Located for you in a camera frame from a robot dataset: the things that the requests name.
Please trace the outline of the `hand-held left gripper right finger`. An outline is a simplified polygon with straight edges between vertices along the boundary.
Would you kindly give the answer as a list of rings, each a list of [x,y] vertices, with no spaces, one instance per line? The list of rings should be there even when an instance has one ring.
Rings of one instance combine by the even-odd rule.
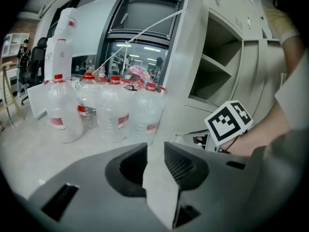
[[[175,229],[244,229],[236,187],[249,157],[164,143],[164,162],[179,187]]]

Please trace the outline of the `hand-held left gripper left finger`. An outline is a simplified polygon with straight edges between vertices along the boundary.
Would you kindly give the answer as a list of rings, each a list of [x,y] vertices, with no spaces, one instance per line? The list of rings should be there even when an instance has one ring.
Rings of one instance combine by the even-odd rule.
[[[29,202],[57,226],[161,226],[142,186],[147,144],[80,159],[49,179]]]

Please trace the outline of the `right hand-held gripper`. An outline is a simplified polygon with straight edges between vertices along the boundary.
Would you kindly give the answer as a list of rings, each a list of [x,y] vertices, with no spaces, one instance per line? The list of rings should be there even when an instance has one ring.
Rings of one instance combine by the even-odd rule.
[[[208,130],[183,135],[185,144],[209,152],[218,152],[223,144],[232,146],[237,138],[246,133],[253,119],[238,100],[226,101],[204,119]]]

